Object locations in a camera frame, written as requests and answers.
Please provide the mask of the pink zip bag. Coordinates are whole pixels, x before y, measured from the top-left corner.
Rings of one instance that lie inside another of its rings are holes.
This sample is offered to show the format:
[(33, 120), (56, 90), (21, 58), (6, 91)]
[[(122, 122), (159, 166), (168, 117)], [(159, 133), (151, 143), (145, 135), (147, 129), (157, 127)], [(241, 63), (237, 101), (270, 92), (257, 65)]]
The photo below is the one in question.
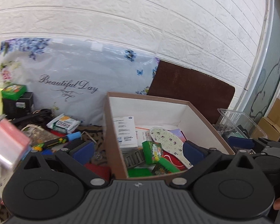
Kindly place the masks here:
[(5, 168), (14, 170), (30, 143), (31, 139), (7, 119), (0, 121), (0, 162)]

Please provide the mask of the blue capped marker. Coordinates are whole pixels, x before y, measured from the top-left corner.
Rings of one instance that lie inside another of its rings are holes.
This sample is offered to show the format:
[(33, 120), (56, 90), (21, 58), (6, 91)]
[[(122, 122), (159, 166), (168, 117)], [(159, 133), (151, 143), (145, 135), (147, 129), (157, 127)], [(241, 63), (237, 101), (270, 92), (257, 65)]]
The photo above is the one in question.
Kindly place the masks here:
[(32, 149), (37, 150), (37, 151), (43, 151), (43, 150), (52, 148), (52, 147), (57, 146), (57, 145), (61, 145), (61, 144), (65, 144), (67, 142), (71, 142), (71, 141), (76, 140), (78, 138), (81, 138), (81, 132), (71, 133), (71, 134), (68, 134), (64, 137), (56, 138), (56, 139), (53, 139), (53, 140), (35, 145), (34, 147), (32, 147)]

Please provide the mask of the white patterned shoe insole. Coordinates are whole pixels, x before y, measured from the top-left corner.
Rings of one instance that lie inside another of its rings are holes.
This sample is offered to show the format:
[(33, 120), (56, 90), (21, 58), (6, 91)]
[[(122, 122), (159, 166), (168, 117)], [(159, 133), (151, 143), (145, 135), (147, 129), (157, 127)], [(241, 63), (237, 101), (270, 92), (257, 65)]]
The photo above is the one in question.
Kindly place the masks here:
[(183, 142), (178, 136), (160, 127), (151, 128), (150, 136), (154, 142), (161, 144), (164, 151), (172, 154), (180, 160), (187, 169), (193, 167), (193, 165), (183, 155)]

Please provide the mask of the red card box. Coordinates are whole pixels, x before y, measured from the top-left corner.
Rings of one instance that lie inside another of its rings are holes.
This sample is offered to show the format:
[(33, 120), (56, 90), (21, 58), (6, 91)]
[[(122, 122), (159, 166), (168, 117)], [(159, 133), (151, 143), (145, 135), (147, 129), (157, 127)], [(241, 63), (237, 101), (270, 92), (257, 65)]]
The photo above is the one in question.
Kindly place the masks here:
[(180, 160), (178, 160), (175, 156), (172, 154), (163, 151), (163, 157), (167, 159), (172, 165), (174, 165), (176, 168), (178, 168), (180, 171), (187, 170), (186, 166), (182, 164)]

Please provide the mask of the cardboard boxes stack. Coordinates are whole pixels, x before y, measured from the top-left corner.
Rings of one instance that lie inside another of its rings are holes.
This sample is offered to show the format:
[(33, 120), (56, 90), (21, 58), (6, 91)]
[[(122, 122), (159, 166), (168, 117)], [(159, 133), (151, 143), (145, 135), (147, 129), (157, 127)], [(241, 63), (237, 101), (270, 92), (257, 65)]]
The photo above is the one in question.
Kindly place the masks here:
[(262, 117), (257, 124), (269, 140), (280, 140), (280, 99), (277, 98), (267, 117)]

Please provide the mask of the green white wrapped packet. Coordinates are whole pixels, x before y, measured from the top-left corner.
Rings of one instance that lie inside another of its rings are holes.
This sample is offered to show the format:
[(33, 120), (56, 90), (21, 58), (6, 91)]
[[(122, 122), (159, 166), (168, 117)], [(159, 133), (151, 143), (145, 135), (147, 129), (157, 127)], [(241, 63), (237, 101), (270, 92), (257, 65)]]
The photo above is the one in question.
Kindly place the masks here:
[(46, 124), (46, 126), (59, 133), (71, 134), (76, 130), (79, 124), (79, 120), (70, 118), (65, 114), (61, 114), (51, 120), (48, 124)]

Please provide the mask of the green snack packet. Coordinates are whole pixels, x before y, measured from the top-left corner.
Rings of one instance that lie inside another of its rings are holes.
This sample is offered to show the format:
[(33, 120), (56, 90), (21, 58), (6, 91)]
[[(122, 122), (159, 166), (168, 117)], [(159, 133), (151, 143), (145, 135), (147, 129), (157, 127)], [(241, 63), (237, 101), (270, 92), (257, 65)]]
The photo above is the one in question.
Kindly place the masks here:
[(163, 149), (160, 143), (145, 141), (142, 145), (146, 164), (156, 164), (163, 157)]

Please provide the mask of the white printed paper box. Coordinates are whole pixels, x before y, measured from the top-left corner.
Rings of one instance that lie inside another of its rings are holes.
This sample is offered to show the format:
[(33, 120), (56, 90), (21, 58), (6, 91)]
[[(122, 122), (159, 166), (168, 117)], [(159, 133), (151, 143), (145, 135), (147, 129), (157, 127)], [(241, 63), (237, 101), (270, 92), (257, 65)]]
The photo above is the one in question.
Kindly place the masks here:
[(133, 116), (113, 118), (116, 138), (122, 152), (129, 152), (138, 149), (136, 127)]

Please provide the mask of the clear plastic container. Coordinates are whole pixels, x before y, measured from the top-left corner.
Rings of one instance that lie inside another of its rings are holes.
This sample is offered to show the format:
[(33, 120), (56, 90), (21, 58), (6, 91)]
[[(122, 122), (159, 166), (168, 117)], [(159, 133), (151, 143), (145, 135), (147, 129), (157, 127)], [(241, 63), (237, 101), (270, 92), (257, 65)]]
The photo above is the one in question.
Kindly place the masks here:
[(214, 127), (225, 140), (231, 136), (245, 139), (264, 136), (262, 129), (244, 112), (223, 108), (218, 112), (220, 117)]

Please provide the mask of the brown cardboard storage box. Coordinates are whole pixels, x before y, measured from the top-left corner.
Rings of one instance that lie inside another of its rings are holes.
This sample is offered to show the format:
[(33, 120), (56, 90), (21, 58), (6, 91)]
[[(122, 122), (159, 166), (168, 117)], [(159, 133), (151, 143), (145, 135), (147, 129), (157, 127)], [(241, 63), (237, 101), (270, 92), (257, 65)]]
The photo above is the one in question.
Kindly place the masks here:
[(108, 93), (105, 103), (105, 150), (108, 165), (117, 180), (128, 180), (122, 150), (137, 149), (136, 130), (145, 130), (149, 139), (141, 142), (148, 157), (145, 164), (157, 167), (162, 153), (178, 159), (186, 170), (194, 166), (185, 157), (183, 141), (171, 133), (179, 129), (197, 146), (216, 148), (223, 154), (234, 151), (208, 120), (189, 102), (144, 95)]

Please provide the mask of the dark brown board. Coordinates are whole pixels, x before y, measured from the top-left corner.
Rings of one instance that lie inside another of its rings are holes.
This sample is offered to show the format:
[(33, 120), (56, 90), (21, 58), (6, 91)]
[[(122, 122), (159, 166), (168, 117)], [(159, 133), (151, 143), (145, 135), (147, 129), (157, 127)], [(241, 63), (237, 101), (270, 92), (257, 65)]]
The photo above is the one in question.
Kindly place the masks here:
[(200, 71), (160, 61), (148, 95), (190, 102), (211, 124), (227, 109), (235, 88)]

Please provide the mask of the floral plastic bag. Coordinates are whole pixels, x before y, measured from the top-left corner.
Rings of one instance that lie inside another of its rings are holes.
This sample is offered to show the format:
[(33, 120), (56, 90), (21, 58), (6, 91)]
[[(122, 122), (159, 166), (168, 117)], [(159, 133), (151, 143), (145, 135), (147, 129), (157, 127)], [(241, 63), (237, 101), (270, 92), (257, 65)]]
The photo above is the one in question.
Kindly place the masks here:
[(14, 38), (0, 45), (5, 83), (23, 84), (36, 109), (51, 109), (100, 125), (108, 92), (145, 95), (159, 58), (152, 53), (97, 41)]

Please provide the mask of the black small box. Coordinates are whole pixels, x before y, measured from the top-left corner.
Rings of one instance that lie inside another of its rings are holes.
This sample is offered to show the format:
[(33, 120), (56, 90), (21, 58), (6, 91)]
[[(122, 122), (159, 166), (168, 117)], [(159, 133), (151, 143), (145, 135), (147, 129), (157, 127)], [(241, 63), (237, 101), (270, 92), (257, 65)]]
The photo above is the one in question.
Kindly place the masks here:
[(15, 119), (27, 116), (35, 111), (34, 95), (32, 92), (25, 92), (19, 99), (2, 99), (3, 112), (8, 119)]

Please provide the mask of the green small box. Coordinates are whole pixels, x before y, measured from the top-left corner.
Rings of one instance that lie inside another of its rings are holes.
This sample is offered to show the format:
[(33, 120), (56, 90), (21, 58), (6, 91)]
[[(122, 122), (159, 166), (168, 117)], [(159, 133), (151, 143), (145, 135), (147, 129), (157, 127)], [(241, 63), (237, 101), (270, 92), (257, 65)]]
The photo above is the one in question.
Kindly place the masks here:
[(3, 99), (18, 100), (25, 92), (27, 92), (27, 87), (22, 84), (10, 84), (6, 86), (2, 91)]

